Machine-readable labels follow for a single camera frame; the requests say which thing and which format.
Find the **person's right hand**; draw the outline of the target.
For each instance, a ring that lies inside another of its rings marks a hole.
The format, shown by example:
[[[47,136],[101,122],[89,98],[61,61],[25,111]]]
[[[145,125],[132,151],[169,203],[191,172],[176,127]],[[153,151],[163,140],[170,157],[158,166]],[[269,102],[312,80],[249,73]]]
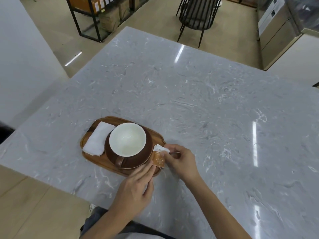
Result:
[[[197,169],[196,159],[190,149],[178,144],[165,144],[165,148],[170,150],[170,153],[162,152],[161,155],[172,155],[181,160],[181,175],[179,177],[186,185],[197,183],[202,180]]]

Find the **person's left hand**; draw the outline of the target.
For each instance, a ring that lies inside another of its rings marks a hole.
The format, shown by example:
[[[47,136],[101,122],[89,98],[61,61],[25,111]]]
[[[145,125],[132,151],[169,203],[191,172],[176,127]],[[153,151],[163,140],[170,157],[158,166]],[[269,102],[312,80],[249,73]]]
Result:
[[[150,161],[134,170],[121,182],[110,209],[131,208],[141,213],[152,198],[143,197],[143,193],[147,187],[147,183],[153,178],[155,169],[156,166]]]

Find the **orange and white sugar packet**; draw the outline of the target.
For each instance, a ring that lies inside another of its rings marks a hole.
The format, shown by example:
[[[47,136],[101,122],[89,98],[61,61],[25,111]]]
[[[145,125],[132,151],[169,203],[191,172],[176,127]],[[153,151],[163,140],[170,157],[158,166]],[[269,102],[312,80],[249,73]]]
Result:
[[[170,150],[157,144],[154,146],[154,149],[151,154],[151,160],[153,161],[154,166],[162,169],[165,167],[165,159],[162,157],[161,152],[170,153]]]

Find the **person's left forearm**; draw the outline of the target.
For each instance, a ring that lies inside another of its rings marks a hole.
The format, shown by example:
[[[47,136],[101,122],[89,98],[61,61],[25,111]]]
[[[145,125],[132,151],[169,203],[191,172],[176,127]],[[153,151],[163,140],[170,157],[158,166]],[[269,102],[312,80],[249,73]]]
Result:
[[[82,239],[112,239],[138,213],[131,208],[112,208],[82,236]]]

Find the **person's right forearm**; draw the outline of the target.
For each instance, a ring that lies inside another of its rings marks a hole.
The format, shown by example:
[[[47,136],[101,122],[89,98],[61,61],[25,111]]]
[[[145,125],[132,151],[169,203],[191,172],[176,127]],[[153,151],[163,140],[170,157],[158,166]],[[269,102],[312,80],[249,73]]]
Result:
[[[252,239],[200,176],[184,179],[216,239]]]

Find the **person's grey clothing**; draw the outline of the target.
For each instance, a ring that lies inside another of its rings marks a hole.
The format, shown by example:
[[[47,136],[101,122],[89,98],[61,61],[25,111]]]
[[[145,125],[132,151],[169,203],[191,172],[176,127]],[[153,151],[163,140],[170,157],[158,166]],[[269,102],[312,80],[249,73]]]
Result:
[[[100,219],[107,213],[108,210],[102,207],[92,207],[91,215],[85,220],[85,223],[80,228],[79,239]],[[165,233],[159,232],[141,223],[130,221],[122,231],[117,234],[114,239],[176,239]]]

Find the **wooden serving tray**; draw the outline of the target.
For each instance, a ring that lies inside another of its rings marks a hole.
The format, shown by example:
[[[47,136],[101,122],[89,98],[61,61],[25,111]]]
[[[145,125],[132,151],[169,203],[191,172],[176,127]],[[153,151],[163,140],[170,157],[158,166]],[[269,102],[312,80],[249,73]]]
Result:
[[[85,135],[82,137],[80,141],[80,147],[83,148],[84,145],[86,144],[88,138],[90,135],[93,133],[97,125],[99,124],[100,121],[103,121],[105,123],[109,123],[112,125],[120,125],[123,123],[129,123],[131,121],[122,119],[120,117],[115,117],[115,116],[106,116],[104,118],[100,118],[98,120],[95,120],[93,124],[90,126],[90,128],[87,130]],[[138,158],[136,160],[132,159],[124,159],[122,163],[122,167],[116,166],[116,159],[117,155],[110,149],[110,146],[107,144],[108,143],[108,138],[107,141],[105,141],[105,146],[104,146],[104,153],[101,156],[92,156],[89,155],[85,152],[82,151],[82,156],[87,159],[88,161],[92,162],[93,164],[96,164],[100,166],[101,168],[107,169],[111,172],[117,173],[119,175],[127,177],[132,173],[132,171],[137,168],[138,166],[148,162],[151,160],[151,155],[145,158]]]

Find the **white folded napkin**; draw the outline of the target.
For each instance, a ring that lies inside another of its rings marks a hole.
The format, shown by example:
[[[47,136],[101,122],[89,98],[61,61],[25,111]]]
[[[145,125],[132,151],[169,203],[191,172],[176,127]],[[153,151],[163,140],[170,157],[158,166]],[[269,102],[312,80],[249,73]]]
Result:
[[[115,125],[100,121],[82,148],[82,151],[92,156],[101,156],[104,153],[106,138],[115,127]]]

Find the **black slatted metal chair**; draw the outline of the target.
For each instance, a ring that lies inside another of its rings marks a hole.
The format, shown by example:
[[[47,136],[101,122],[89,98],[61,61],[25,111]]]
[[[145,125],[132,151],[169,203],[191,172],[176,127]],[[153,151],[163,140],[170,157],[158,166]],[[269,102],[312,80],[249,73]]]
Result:
[[[181,22],[180,40],[185,27],[201,31],[198,47],[200,47],[204,32],[213,26],[221,0],[181,0],[177,14]]]

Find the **plain brown cardboard box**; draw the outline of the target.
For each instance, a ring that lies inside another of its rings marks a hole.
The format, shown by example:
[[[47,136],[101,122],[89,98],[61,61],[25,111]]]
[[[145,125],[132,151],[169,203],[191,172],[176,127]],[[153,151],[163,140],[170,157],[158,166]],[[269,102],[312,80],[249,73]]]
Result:
[[[130,15],[131,11],[135,11],[136,4],[136,0],[119,0],[118,9],[120,20],[124,20]]]
[[[118,8],[112,8],[99,14],[101,28],[107,32],[115,32],[120,24],[120,16]]]

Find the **black metal shelf rack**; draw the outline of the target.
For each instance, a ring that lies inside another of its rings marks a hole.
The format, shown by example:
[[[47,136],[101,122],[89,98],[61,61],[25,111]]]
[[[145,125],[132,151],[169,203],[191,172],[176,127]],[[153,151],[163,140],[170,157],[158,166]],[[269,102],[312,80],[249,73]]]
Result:
[[[120,24],[123,24],[129,17],[131,17],[142,5],[144,5],[149,0],[136,0],[136,9],[135,11],[131,11],[130,15],[126,17],[124,20],[120,20]],[[99,21],[99,14],[103,13],[104,11],[112,8],[118,8],[119,0],[104,0],[105,8],[96,14],[93,11],[92,4],[89,3],[91,12],[81,11],[77,8],[71,7],[70,1],[66,0],[71,15],[73,17],[75,26],[77,31],[81,37],[102,43],[110,34],[111,32],[104,31],[101,28],[101,24]]]

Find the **beige counter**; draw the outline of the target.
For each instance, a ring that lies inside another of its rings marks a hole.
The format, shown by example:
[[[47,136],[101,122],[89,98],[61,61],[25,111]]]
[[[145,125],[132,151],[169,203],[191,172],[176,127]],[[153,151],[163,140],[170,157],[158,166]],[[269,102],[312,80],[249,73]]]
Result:
[[[319,32],[294,37],[263,70],[319,89]]]

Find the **stainless steel cabinet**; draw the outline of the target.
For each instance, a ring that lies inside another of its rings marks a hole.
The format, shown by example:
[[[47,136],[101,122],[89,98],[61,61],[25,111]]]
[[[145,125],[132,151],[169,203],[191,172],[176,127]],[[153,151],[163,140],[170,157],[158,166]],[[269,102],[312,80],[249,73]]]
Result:
[[[287,43],[294,39],[294,37],[298,37],[300,34],[301,32],[285,1],[285,4],[278,10],[261,36],[258,34],[262,66],[265,67],[286,47]]]

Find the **white appliance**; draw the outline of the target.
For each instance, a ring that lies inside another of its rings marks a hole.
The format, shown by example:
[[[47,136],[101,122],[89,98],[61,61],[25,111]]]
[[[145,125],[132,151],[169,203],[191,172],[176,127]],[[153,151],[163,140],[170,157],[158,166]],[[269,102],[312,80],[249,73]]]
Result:
[[[258,0],[257,14],[259,36],[265,31],[267,25],[283,4],[285,4],[284,0]]]

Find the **orange-brown cardboard box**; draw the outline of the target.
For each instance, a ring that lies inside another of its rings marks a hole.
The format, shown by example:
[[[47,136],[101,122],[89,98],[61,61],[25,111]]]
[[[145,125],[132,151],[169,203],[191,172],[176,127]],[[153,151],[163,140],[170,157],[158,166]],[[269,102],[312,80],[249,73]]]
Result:
[[[91,12],[91,9],[89,6],[89,3],[91,3],[95,14],[105,8],[104,0],[69,0],[69,1],[71,4],[71,7],[77,8],[85,12]]]

